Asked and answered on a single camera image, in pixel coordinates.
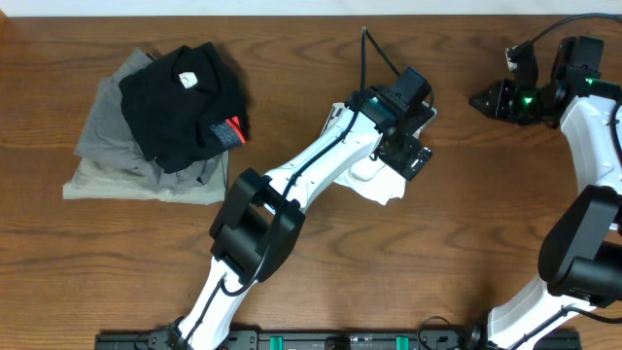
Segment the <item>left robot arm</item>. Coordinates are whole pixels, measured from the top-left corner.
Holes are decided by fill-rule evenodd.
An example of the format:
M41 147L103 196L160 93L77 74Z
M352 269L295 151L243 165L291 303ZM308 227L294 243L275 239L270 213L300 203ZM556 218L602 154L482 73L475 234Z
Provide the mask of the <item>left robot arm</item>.
M403 197L432 156L419 140L434 118L428 87L370 87L335 103L320 136L283 165L245 170L210 228L208 279L191 312L173 323L171 349L215 349L249 290L289 257L312 202L331 184L385 205Z

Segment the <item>white t-shirt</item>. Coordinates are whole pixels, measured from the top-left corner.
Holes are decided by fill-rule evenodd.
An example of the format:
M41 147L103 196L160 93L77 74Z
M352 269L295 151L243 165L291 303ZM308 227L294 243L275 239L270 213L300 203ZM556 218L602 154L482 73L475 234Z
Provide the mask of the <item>white t-shirt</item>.
M343 102L332 104L320 136L336 124L336 120L345 109ZM436 109L432 108L429 120L413 133L415 138L419 138L423 130L435 122L436 114ZM364 198L382 205L386 205L390 199L403 198L406 189L406 180L403 177L382 160L373 160L372 157L356 162L343 171L333 183L349 188Z

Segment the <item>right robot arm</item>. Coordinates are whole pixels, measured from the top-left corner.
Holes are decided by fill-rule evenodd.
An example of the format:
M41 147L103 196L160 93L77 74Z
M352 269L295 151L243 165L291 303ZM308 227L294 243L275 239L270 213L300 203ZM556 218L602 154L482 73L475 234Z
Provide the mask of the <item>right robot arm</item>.
M562 40L551 80L541 87L527 41L505 53L513 79L469 100L491 119L560 129L578 196L545 235L536 276L465 333L465 349L578 349L579 334L561 328L571 318L621 322L597 313L621 299L621 247L606 239L621 229L621 87L601 78L603 50L592 37Z

